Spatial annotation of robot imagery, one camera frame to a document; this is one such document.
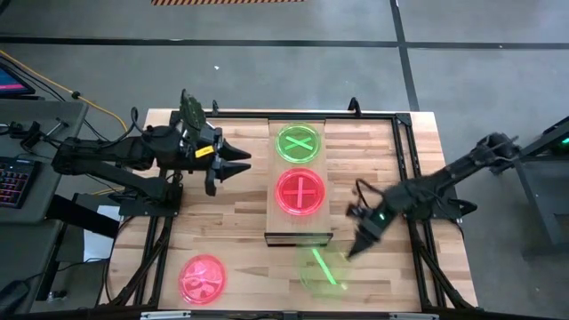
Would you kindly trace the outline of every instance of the wooden table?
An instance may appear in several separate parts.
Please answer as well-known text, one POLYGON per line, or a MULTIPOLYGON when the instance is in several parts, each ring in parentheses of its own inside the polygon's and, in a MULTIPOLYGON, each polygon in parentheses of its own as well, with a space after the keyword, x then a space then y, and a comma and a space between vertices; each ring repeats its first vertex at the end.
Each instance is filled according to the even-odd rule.
MULTIPOLYGON (((151 109, 147 124, 167 124, 170 109, 151 109)), ((445 165, 435 116, 412 113, 413 130, 423 174, 445 165)), ((252 154, 252 169, 218 183, 218 195, 204 193, 204 175, 184 176, 184 198, 174 220, 161 309, 312 310, 312 311, 419 311, 411 245, 405 222, 396 220, 381 243, 361 254, 348 272, 349 290, 339 300, 311 297, 295 266, 294 248, 268 248, 266 226, 268 158, 267 119, 212 119, 228 141, 252 154), (190 258, 209 253, 218 257, 228 273, 225 292, 206 306, 190 306, 179 295, 178 275, 190 258)), ((348 247, 354 224, 344 214, 356 178, 385 188, 399 181, 391 125, 383 120, 327 120, 328 193, 333 241, 348 247)), ((405 154, 408 155, 406 137, 405 154)), ((157 175, 157 169, 141 173, 157 175)), ((467 255, 459 230, 447 221, 433 221, 439 264, 466 301, 476 305, 467 255)), ((148 218, 131 221, 116 240, 109 271, 113 296, 128 282, 140 259, 148 218)), ((432 278, 426 272, 429 297, 435 300, 432 278)), ((147 285, 150 292, 152 281, 147 285)))

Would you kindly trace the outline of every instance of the wooden board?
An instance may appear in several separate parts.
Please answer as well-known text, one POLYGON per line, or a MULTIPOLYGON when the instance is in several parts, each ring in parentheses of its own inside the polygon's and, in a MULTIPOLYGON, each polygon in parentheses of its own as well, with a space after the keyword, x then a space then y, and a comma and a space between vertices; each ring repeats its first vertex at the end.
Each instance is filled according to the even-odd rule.
MULTIPOLYGON (((308 164, 291 164, 284 160, 276 152, 275 139, 278 133, 289 122, 270 121, 268 124, 268 165, 271 170, 268 172, 268 197, 267 197, 267 232, 268 233, 328 233, 330 227, 330 204, 329 197, 326 196, 322 206, 308 217, 295 217, 286 213, 276 202, 276 183, 279 177, 292 168, 308 168, 315 172, 328 188, 328 178, 326 170, 326 148, 325 148, 325 124, 324 121, 315 123, 308 122, 319 134, 322 146, 315 159, 308 164)), ((328 238, 319 236, 314 239, 316 244, 325 244, 328 238)), ((280 244, 305 244, 307 239, 287 237, 282 239, 280 244)))
MULTIPOLYGON (((167 124, 171 110, 151 109, 147 124, 167 124)), ((429 174, 445 164, 433 113, 412 113, 421 170, 429 174)), ((268 248, 266 227, 268 190, 268 121, 266 119, 215 119, 229 142, 252 153, 252 169, 219 185, 218 196, 204 193, 202 173, 184 177, 184 199, 173 224, 160 308, 295 309, 321 311, 418 311, 417 284, 405 223, 396 220, 380 244, 357 257, 347 274, 349 290, 341 300, 316 299, 299 281, 294 248, 268 248), (228 271, 223 295, 210 305, 197 307, 178 293, 180 269, 200 253, 217 256, 228 271)), ((405 132, 404 149, 407 152, 405 132)), ((385 121, 328 120, 325 124, 326 165, 334 240, 347 248, 354 225, 345 218, 355 178, 385 188, 399 174, 391 126, 385 121)), ((157 169, 142 173, 157 174, 157 169)), ((116 295, 140 264, 147 218, 135 218, 116 240, 109 287, 116 295)), ((476 305, 469 264, 459 230, 446 221, 433 221, 440 266, 464 298, 476 305)), ((430 298, 435 300, 428 277, 430 298)))

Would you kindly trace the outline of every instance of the monitor screen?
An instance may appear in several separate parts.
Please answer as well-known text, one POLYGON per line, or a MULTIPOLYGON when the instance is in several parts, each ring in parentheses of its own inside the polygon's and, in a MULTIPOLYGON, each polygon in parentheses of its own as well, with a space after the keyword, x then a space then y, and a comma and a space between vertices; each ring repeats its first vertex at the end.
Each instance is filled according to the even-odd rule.
POLYGON ((0 96, 30 93, 34 93, 34 90, 28 84, 7 70, 5 66, 0 66, 0 96))

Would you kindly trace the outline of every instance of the keyboard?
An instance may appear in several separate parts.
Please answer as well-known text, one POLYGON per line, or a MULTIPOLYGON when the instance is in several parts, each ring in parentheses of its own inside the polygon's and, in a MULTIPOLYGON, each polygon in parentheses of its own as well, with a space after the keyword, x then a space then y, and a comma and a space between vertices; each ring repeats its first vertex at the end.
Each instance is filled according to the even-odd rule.
POLYGON ((37 161, 0 156, 0 207, 24 205, 39 166, 37 161))

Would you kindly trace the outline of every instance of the yellow label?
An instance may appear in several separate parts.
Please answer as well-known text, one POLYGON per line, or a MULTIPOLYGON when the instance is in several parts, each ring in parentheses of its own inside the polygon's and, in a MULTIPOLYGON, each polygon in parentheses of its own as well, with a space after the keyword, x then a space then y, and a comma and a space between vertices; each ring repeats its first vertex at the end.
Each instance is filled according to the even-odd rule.
POLYGON ((215 150, 213 150, 212 146, 207 146, 205 148, 201 148, 198 151, 196 151, 196 158, 199 158, 202 156, 207 156, 213 152, 215 152, 215 150))

